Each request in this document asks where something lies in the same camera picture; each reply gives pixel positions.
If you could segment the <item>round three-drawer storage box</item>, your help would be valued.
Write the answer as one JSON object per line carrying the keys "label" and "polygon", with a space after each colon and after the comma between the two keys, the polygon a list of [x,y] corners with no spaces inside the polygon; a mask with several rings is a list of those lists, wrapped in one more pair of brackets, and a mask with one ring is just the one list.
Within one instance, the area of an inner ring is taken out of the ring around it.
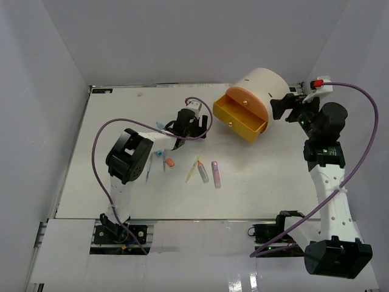
{"label": "round three-drawer storage box", "polygon": [[270,101],[290,90],[277,73],[256,68],[230,86],[213,104],[213,115],[248,142],[254,142],[273,122]]}

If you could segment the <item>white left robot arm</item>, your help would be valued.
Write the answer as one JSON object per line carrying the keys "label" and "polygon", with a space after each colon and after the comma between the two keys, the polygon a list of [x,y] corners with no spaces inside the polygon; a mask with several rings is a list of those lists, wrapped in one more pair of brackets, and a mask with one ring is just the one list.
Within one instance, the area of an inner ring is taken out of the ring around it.
{"label": "white left robot arm", "polygon": [[199,117],[192,109],[182,109],[176,120],[168,122],[160,133],[124,130],[106,157],[113,200],[108,209],[108,217],[113,221],[108,227],[109,238],[116,243],[127,239],[129,229],[122,223],[130,217],[131,189],[151,155],[157,151],[177,150],[185,144],[186,138],[205,138],[207,125],[208,116]]}

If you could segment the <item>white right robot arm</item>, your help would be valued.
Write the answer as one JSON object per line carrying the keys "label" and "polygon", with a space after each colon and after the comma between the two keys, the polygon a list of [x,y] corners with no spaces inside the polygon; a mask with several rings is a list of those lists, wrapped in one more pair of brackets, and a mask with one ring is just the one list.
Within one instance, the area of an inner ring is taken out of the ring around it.
{"label": "white right robot arm", "polygon": [[303,156],[317,194],[320,230],[309,223],[294,224],[303,218],[298,212],[282,212],[284,221],[274,227],[275,237],[287,243],[293,239],[303,251],[304,264],[311,275],[355,279],[373,257],[372,247],[362,242],[351,218],[345,182],[345,158],[339,140],[347,110],[340,104],[320,104],[319,97],[287,94],[271,100],[272,115],[281,119],[286,110],[289,123],[296,122],[307,135]]}

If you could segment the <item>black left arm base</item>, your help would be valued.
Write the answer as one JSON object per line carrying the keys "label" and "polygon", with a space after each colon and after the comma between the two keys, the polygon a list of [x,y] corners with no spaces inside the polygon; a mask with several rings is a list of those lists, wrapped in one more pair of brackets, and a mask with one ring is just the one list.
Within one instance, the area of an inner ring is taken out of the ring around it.
{"label": "black left arm base", "polygon": [[95,224],[89,253],[92,255],[145,256],[150,252],[153,241],[152,227],[146,224],[123,225],[130,230],[145,252],[121,225],[112,222],[102,213],[99,223]]}

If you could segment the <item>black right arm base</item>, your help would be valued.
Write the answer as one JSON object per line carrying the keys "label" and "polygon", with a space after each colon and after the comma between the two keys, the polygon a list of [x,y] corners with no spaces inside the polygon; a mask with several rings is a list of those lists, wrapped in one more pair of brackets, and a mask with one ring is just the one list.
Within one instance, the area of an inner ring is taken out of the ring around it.
{"label": "black right arm base", "polygon": [[[276,224],[254,224],[247,230],[247,235],[254,238],[255,249],[260,245],[265,244],[270,239],[277,235]],[[264,251],[270,251],[283,247],[281,251],[270,252],[265,255],[261,255],[262,258],[286,258],[286,257],[303,257],[304,253],[296,242],[289,236],[285,235],[283,238],[278,239],[275,243],[272,243]]]}

